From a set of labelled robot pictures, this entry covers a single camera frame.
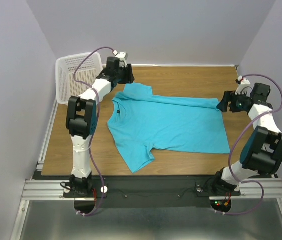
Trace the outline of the turquoise t-shirt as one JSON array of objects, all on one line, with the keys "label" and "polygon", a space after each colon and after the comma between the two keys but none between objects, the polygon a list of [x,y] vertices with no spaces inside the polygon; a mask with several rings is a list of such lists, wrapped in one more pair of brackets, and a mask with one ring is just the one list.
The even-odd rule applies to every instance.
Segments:
[{"label": "turquoise t-shirt", "polygon": [[186,153],[230,152],[216,98],[154,95],[140,83],[127,84],[112,99],[107,122],[115,146],[135,173],[155,160],[152,149]]}]

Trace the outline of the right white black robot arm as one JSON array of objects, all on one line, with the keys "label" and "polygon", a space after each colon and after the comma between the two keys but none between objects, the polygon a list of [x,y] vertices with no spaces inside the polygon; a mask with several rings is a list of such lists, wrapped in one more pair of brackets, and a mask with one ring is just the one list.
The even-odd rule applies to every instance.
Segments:
[{"label": "right white black robot arm", "polygon": [[282,132],[276,126],[267,102],[270,86],[256,83],[252,87],[246,79],[237,81],[234,91],[225,91],[217,109],[225,113],[246,112],[252,121],[253,133],[245,144],[239,160],[215,174],[211,182],[216,195],[231,193],[242,181],[261,174],[275,174],[282,163]]}]

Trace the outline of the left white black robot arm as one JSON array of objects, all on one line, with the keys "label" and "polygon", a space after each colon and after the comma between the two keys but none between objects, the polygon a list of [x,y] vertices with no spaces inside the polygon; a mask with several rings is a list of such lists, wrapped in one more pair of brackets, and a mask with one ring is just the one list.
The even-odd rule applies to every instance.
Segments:
[{"label": "left white black robot arm", "polygon": [[87,197],[91,193],[90,145],[97,127],[99,103],[118,84],[131,84],[133,81],[127,53],[120,52],[107,58],[106,67],[92,85],[87,84],[85,92],[69,98],[66,129],[72,141],[73,167],[65,189],[81,197]]}]

